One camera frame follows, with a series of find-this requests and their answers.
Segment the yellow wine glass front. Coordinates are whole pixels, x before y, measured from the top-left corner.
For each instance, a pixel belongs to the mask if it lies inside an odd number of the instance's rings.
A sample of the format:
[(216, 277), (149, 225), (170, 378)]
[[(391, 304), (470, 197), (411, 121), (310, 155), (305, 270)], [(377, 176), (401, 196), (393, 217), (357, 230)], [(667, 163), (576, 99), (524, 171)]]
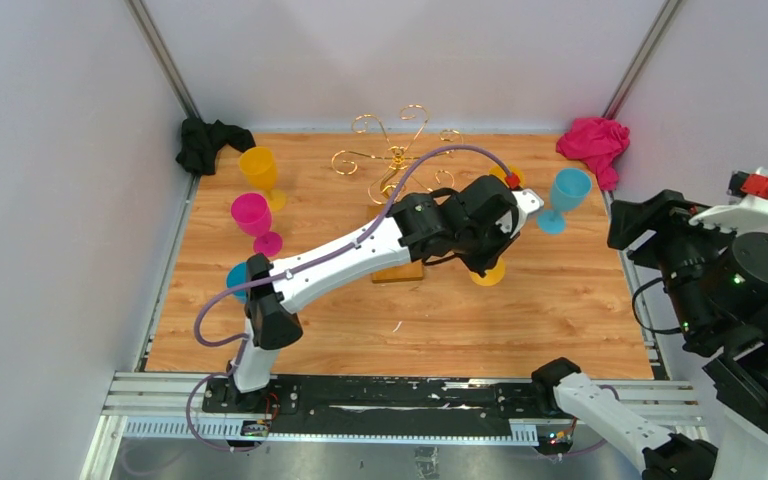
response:
[(506, 274), (506, 264), (502, 258), (499, 258), (494, 267), (484, 271), (484, 274), (470, 272), (471, 280), (479, 286), (492, 287), (502, 281)]

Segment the teal wine glass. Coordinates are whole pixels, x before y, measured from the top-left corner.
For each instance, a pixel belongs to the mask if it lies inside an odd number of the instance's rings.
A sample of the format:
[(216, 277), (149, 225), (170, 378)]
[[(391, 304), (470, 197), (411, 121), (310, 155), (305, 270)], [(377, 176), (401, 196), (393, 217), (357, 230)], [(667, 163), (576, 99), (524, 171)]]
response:
[[(226, 288), (231, 289), (238, 285), (244, 284), (247, 281), (247, 264), (245, 262), (238, 263), (232, 267), (226, 275)], [(247, 293), (245, 290), (237, 290), (232, 296), (241, 304), (245, 304), (247, 301)]]
[(537, 218), (539, 229), (547, 234), (560, 234), (566, 228), (565, 213), (578, 208), (592, 188), (589, 175), (577, 168), (564, 168), (554, 178), (549, 192), (549, 208)]

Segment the yellow wine glass taken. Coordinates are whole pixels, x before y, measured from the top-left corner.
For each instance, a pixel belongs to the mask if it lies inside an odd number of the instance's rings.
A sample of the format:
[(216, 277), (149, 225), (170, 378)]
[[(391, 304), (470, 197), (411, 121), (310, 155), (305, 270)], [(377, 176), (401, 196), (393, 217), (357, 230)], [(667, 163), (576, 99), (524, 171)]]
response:
[(264, 194), (272, 211), (280, 211), (285, 207), (285, 192), (275, 188), (277, 167), (272, 150), (262, 146), (252, 147), (240, 155), (238, 166), (249, 184)]

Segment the pink wine glass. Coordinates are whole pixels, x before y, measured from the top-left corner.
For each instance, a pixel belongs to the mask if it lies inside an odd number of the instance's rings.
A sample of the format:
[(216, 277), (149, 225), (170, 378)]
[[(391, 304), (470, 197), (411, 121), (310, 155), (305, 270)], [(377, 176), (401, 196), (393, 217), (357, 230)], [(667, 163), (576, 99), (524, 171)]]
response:
[(238, 228), (253, 238), (255, 253), (267, 257), (280, 253), (283, 238), (272, 230), (272, 212), (264, 196), (254, 192), (239, 195), (231, 204), (230, 214)]

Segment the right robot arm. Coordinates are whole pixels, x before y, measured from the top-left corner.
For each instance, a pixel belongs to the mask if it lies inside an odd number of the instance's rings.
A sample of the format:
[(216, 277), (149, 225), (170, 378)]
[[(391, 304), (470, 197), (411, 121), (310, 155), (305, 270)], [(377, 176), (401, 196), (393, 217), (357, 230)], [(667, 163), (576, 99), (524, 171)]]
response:
[(645, 479), (768, 479), (768, 199), (706, 206), (665, 190), (616, 200), (607, 243), (659, 271), (684, 350), (705, 359), (723, 440), (652, 424), (566, 358), (532, 374), (535, 411), (583, 421)]

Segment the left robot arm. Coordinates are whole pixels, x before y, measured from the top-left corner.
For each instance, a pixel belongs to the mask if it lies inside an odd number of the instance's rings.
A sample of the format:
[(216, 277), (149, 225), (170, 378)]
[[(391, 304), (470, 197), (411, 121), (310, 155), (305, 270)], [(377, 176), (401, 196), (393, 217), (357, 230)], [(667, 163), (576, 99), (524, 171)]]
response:
[(281, 349), (298, 341), (300, 312), (314, 300), (374, 272), (435, 257), (460, 260), (485, 276), (540, 206), (530, 192), (484, 175), (461, 191), (411, 193), (359, 229), (295, 257), (247, 262), (245, 340), (231, 364), (228, 400), (258, 411)]

